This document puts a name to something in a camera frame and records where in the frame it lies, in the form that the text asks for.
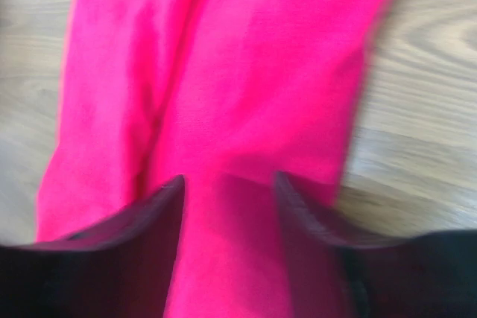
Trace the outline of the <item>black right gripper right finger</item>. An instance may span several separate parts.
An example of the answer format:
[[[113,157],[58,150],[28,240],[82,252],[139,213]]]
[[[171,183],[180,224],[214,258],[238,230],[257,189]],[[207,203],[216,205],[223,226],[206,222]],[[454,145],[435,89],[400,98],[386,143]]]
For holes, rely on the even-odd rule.
[[[363,229],[276,176],[295,317],[474,317],[476,231]]]

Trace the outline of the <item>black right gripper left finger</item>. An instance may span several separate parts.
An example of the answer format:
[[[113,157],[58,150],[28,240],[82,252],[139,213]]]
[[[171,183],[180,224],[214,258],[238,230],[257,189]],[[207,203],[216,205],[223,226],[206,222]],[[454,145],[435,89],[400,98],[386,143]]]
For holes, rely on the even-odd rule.
[[[1,246],[2,317],[162,317],[185,182],[55,241]]]

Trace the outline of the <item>pink red t-shirt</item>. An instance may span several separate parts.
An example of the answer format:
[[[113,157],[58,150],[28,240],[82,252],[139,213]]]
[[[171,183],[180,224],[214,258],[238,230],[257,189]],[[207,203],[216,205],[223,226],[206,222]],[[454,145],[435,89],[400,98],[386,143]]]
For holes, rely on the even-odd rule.
[[[291,317],[272,180],[334,202],[386,0],[74,0],[37,237],[186,178],[167,317]]]

